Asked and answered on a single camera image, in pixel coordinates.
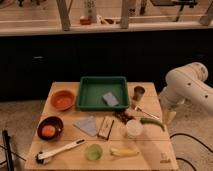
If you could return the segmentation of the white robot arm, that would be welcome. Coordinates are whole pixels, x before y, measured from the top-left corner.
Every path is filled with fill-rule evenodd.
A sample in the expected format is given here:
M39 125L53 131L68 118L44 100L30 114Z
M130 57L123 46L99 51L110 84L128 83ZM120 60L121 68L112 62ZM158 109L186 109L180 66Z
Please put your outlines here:
M200 62L174 68L166 74L166 86L159 94L164 124L174 119L175 108L186 99L213 114L213 88L205 84L207 78L207 67Z

